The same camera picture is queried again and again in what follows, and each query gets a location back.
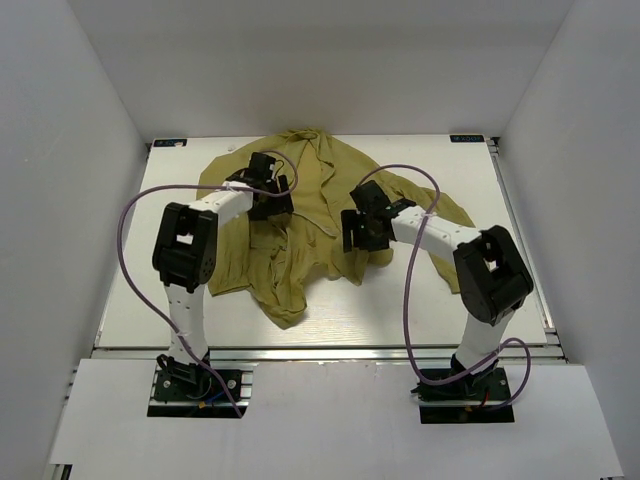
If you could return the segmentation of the olive green jacket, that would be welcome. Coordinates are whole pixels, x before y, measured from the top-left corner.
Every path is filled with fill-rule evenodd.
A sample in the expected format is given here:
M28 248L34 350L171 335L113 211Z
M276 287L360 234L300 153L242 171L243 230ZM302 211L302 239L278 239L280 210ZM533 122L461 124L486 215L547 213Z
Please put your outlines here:
M351 191L369 176L391 200L407 198L422 208L433 206L438 216L472 226L467 212L446 193L437 194L390 171L378 172L365 153L317 129L289 130L260 138L233 153L215 158L200 174L200 185L219 185L247 166L252 153L275 150L290 162L282 172L297 176L290 215L253 222L247 215L219 232L216 267L209 281L211 295L246 290L278 327L299 323L307 309L305 286L314 273L354 285L368 266L388 265L390 249L368 253L342 248L342 211L354 203Z

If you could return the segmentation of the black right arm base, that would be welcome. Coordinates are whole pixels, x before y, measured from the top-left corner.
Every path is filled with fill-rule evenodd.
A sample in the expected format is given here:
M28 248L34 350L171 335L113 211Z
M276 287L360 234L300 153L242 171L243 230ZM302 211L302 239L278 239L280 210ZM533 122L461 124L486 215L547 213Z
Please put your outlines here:
M479 380L459 380L442 386L418 382L411 395L419 406L420 422L426 425L511 424L515 415L503 368L483 374Z

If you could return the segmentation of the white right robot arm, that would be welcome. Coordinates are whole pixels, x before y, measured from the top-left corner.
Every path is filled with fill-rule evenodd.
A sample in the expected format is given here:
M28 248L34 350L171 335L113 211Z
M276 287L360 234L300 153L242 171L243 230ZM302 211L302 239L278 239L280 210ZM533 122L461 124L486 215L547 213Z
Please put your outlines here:
M478 230L443 219L415 202L390 201L373 180L350 193L356 208L341 213L343 250L375 252L392 241L412 247L405 276L402 322L405 348L421 383L430 387L452 384L461 397L472 399L488 385L499 352L508 345L502 337L510 319L532 293L534 282L511 234L502 226ZM462 340L454 352L450 377L432 380L417 366L409 327L410 292L417 253L422 250L454 267L461 301L467 310Z

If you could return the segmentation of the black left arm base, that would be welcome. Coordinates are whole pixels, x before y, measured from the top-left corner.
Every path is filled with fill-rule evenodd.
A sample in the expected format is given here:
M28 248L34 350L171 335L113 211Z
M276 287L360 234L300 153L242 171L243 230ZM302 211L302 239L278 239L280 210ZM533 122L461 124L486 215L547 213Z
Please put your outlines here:
M240 419L250 396L248 371L218 370L215 377L199 364L183 364L161 354L156 358L147 416L181 419Z

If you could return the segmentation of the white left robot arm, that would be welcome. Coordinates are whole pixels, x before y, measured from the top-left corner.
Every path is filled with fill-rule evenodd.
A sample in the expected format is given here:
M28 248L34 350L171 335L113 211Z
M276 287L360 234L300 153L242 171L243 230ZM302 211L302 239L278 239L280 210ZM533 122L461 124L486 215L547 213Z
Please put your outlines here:
M291 190L297 182L277 172L288 158L275 150L254 152L248 166L231 174L220 187L187 204L172 202L163 212L152 254L152 266L169 303L171 343L158 358L160 368L177 376L177 387L199 399L211 387L209 347L204 331L204 290L216 267L222 227L246 214L251 221L292 214Z

